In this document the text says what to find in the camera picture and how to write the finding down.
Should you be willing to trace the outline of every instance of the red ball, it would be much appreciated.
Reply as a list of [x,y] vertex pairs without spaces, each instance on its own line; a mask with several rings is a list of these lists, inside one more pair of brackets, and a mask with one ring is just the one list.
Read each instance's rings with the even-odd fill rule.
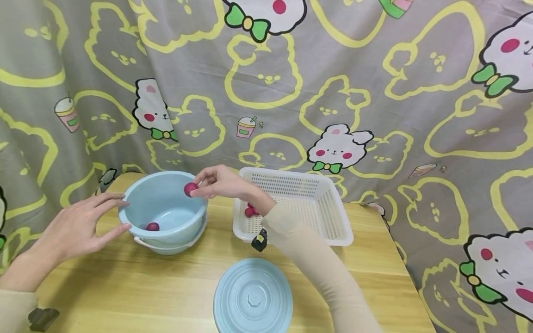
[[198,188],[198,185],[194,184],[194,183],[189,183],[187,185],[185,185],[185,187],[183,188],[183,190],[185,191],[185,195],[189,198],[192,198],[191,197],[191,192],[194,191],[195,189]]
[[148,231],[159,231],[159,224],[157,224],[155,222],[149,223],[146,226],[146,230],[148,230]]
[[254,216],[254,209],[253,209],[253,208],[250,208],[250,207],[246,208],[246,209],[244,210],[244,215],[246,215],[246,217],[252,217],[252,216]]

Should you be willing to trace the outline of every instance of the cartoon bunny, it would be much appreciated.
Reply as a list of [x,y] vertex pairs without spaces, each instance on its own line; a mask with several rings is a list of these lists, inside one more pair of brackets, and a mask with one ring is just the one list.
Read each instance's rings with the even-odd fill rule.
[[168,117],[167,105],[155,79],[141,79],[135,84],[138,98],[132,112],[133,117],[141,127],[151,131],[154,139],[171,139],[177,142],[174,127]]
[[338,174],[365,157],[366,144],[374,138],[371,131],[352,132],[346,124],[326,127],[320,139],[307,151],[313,170],[329,170]]
[[[4,229],[5,224],[5,212],[7,211],[7,201],[4,197],[4,190],[0,186],[0,232]],[[6,238],[0,234],[0,251],[4,248]]]
[[484,84],[485,96],[495,98],[506,90],[533,91],[533,12],[492,35],[481,50],[484,65],[472,82]]
[[533,229],[471,235],[464,249],[469,261],[459,270],[476,297],[533,322]]
[[267,35],[291,32],[307,14],[305,0],[223,0],[229,6],[224,19],[230,28],[249,31],[252,39],[263,43]]

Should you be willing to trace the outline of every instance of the hand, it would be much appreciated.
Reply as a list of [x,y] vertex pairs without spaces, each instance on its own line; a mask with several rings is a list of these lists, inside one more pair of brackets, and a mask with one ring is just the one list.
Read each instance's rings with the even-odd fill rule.
[[239,198],[252,204],[262,216],[276,205],[276,202],[263,190],[245,181],[225,165],[203,169],[195,178],[198,189],[191,191],[192,197],[213,199],[216,196]]
[[48,260],[59,265],[102,249],[131,228],[130,224],[121,224],[100,237],[96,235],[96,224],[102,215],[114,207],[128,205],[123,198],[119,193],[102,193],[63,209],[30,250],[46,253]]
[[245,200],[245,197],[256,188],[222,164],[203,169],[193,182],[199,188],[191,191],[191,196],[204,199],[223,196]]

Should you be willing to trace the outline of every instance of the left hand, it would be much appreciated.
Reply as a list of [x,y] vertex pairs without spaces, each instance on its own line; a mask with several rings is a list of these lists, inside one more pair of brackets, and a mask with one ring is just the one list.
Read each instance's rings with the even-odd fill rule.
[[121,223],[100,237],[96,235],[96,224],[105,213],[115,207],[128,205],[123,198],[124,195],[120,193],[102,193],[63,209],[31,250],[52,255],[49,260],[59,265],[68,259],[102,249],[131,228],[130,224]]

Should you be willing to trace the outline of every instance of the bucket handle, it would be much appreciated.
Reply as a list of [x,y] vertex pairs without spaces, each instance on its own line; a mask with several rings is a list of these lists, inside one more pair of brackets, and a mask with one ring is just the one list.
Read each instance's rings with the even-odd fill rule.
[[[205,230],[206,226],[207,226],[207,213],[204,216],[204,222],[202,223],[200,232],[198,232],[196,237],[193,240],[191,240],[190,242],[188,242],[187,244],[179,246],[179,247],[181,248],[181,247],[191,247],[191,246],[193,246],[198,241],[198,239],[200,239],[201,235],[204,233],[204,230]],[[157,250],[161,249],[160,247],[156,247],[156,246],[153,246],[153,245],[150,245],[150,244],[144,242],[142,239],[139,238],[139,236],[135,236],[133,238],[133,240],[137,244],[142,245],[142,246],[146,246],[147,248],[150,248],[150,249],[157,249]]]

